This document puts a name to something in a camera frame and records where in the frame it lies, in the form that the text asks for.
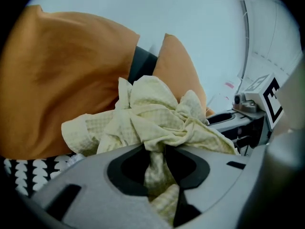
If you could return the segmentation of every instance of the gray plastic surface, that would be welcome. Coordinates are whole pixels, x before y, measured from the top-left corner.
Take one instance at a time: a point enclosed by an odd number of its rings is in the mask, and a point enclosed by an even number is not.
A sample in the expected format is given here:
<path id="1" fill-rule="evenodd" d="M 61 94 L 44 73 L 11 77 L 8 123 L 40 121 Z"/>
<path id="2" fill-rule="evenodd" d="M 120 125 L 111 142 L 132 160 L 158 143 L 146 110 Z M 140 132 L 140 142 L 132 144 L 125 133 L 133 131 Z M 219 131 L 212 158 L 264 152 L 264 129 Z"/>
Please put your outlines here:
<path id="1" fill-rule="evenodd" d="M 109 162 L 138 146 L 119 148 L 78 162 L 34 194 L 32 200 L 46 209 L 67 185 L 76 184 L 81 190 L 62 219 L 70 227 L 169 229 L 152 210 L 147 197 L 124 195 L 107 177 Z"/>
<path id="2" fill-rule="evenodd" d="M 226 155 L 195 147 L 185 146 L 181 147 L 181 149 L 205 159 L 211 169 L 209 176 L 198 188 L 184 192 L 188 203 L 195 205 L 202 213 L 223 197 L 241 175 L 243 170 L 229 166 L 227 163 L 235 161 L 246 164 L 249 160 L 249 157 L 245 156 Z"/>
<path id="3" fill-rule="evenodd" d="M 249 198 L 251 191 L 256 183 L 262 160 L 265 153 L 265 146 L 259 146 L 253 150 L 250 159 L 244 170 L 232 187 L 219 200 L 206 210 L 202 215 L 178 227 L 179 229 L 197 229 L 197 228 L 217 228 L 217 229 L 234 229 L 237 226 L 238 219 L 243 207 Z M 221 180 L 217 186 L 223 186 Z M 186 200 L 192 201 L 196 208 L 204 208 L 205 201 L 190 193 L 186 194 Z"/>
<path id="4" fill-rule="evenodd" d="M 152 210 L 147 197 L 124 195 L 107 177 L 109 162 L 138 146 L 123 147 L 88 157 L 34 194 L 32 200 L 35 206 L 46 209 L 67 185 L 81 186 L 61 220 L 62 227 L 56 226 L 58 221 L 55 219 L 52 221 L 50 216 L 42 215 L 49 225 L 53 225 L 50 228 L 169 229 L 170 226 Z M 209 176 L 198 188 L 184 192 L 187 202 L 203 214 L 179 228 L 235 228 L 254 187 L 265 147 L 257 147 L 251 157 L 226 155 L 187 146 L 178 148 L 204 158 L 211 168 Z M 246 166 L 243 170 L 231 167 L 227 165 L 230 161 Z"/>

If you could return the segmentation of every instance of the plaid cloth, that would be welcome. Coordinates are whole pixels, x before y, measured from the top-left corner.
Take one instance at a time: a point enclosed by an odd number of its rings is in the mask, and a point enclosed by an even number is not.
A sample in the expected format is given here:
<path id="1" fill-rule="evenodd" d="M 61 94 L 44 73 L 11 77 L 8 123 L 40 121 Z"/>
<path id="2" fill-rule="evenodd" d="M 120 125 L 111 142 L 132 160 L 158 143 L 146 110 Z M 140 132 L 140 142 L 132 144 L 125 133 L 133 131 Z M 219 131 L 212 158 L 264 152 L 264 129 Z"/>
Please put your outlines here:
<path id="1" fill-rule="evenodd" d="M 151 159 L 144 185 L 156 198 L 153 208 L 172 223 L 179 189 L 164 159 L 164 147 L 185 144 L 235 154 L 232 141 L 206 123 L 205 110 L 193 91 L 178 103 L 161 80 L 143 76 L 133 86 L 119 79 L 115 110 L 81 115 L 63 123 L 61 131 L 68 147 L 86 156 L 144 143 Z"/>

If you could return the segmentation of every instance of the crumpled fabric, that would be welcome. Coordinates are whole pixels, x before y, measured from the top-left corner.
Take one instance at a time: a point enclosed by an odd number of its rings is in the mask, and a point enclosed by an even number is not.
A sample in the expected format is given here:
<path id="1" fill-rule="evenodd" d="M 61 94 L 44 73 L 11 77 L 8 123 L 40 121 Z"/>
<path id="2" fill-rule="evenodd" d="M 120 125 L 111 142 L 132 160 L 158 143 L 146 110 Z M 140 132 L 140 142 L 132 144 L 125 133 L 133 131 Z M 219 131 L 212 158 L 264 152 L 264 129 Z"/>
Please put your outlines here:
<path id="1" fill-rule="evenodd" d="M 143 76 L 133 85 L 119 79 L 114 110 L 83 114 L 63 123 L 61 132 L 68 147 L 85 156 L 143 143 L 150 151 L 144 185 L 154 198 L 151 205 L 172 224 L 179 189 L 164 158 L 165 146 L 184 144 L 237 154 L 232 141 L 206 123 L 205 111 L 193 91 L 187 91 L 178 103 L 161 80 Z"/>

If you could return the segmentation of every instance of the black slot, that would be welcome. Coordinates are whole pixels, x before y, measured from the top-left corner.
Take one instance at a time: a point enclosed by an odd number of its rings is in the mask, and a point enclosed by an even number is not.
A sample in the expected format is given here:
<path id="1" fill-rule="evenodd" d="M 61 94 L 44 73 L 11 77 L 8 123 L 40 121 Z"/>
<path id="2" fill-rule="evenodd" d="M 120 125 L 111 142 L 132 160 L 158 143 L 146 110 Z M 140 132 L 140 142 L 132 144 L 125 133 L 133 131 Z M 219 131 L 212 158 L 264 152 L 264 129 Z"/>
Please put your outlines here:
<path id="1" fill-rule="evenodd" d="M 149 163 L 149 152 L 140 146 L 112 160 L 107 168 L 107 176 L 123 194 L 147 196 L 148 190 L 143 184 Z"/>
<path id="2" fill-rule="evenodd" d="M 80 190 L 81 187 L 78 185 L 68 185 L 52 201 L 46 211 L 55 219 L 61 221 Z"/>
<path id="3" fill-rule="evenodd" d="M 232 120 L 235 118 L 235 114 L 232 113 L 221 113 L 221 114 L 216 114 L 213 115 L 212 117 L 207 118 L 209 121 L 209 125 L 214 125 L 217 123 L 225 122 L 228 120 Z"/>
<path id="4" fill-rule="evenodd" d="M 221 134 L 230 140 L 235 140 L 238 137 L 238 127 L 221 132 Z"/>
<path id="5" fill-rule="evenodd" d="M 185 150 L 166 147 L 166 163 L 175 181 L 182 189 L 196 188 L 208 177 L 209 164 Z"/>
<path id="6" fill-rule="evenodd" d="M 239 140 L 236 141 L 236 144 L 238 147 L 244 147 L 249 145 L 252 142 L 252 137 L 251 136 L 245 136 Z"/>
<path id="7" fill-rule="evenodd" d="M 230 161 L 230 162 L 227 163 L 227 165 L 235 167 L 237 169 L 241 169 L 241 170 L 243 170 L 246 166 L 245 164 L 238 163 L 238 162 L 235 162 L 235 161 Z"/>

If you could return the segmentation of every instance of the orange pillow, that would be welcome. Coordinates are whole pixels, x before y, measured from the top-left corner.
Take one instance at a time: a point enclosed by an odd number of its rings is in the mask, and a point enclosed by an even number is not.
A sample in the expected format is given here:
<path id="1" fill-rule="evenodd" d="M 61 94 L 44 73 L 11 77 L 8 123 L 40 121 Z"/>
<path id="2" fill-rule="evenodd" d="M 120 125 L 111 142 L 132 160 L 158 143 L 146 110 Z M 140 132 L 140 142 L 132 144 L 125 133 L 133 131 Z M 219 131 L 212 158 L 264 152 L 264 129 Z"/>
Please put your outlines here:
<path id="1" fill-rule="evenodd" d="M 214 114 L 211 109 L 206 108 L 205 92 L 192 60 L 175 36 L 165 34 L 152 75 L 157 76 L 170 88 L 178 102 L 188 90 L 193 90 L 197 94 L 206 116 Z"/>
<path id="2" fill-rule="evenodd" d="M 108 19 L 27 7 L 0 58 L 0 155 L 36 159 L 71 152 L 61 124 L 111 110 L 139 36 Z"/>

